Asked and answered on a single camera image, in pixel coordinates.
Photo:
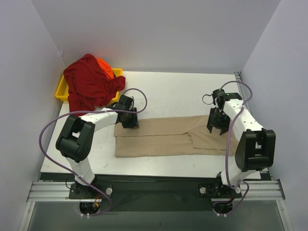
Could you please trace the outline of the beige t shirt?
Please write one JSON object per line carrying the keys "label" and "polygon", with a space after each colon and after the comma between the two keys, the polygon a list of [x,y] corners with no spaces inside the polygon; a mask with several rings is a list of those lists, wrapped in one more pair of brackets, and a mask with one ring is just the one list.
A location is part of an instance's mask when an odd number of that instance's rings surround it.
{"label": "beige t shirt", "polygon": [[235,135],[207,129],[208,116],[164,117],[139,120],[138,128],[115,125],[117,158],[177,155],[234,155]]}

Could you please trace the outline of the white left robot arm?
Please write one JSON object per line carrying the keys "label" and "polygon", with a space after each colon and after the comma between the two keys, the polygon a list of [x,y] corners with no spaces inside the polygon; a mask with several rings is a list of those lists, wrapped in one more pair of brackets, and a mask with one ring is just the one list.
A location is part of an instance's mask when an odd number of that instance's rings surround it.
{"label": "white left robot arm", "polygon": [[118,102],[97,113],[70,115],[66,119],[57,139],[56,149],[75,172],[75,182],[86,198],[92,198],[97,193],[97,186],[93,183],[95,175],[88,159],[94,133],[117,123],[121,123],[123,128],[138,128],[136,112],[134,98],[122,95]]}

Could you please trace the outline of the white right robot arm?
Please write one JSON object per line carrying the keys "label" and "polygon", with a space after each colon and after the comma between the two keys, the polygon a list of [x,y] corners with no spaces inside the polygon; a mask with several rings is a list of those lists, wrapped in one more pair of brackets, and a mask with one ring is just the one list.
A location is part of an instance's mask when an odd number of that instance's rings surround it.
{"label": "white right robot arm", "polygon": [[227,134],[225,169],[221,180],[213,184],[214,193],[225,196],[250,174],[273,165],[276,134],[260,125],[245,106],[238,93],[224,89],[212,92],[207,129]]}

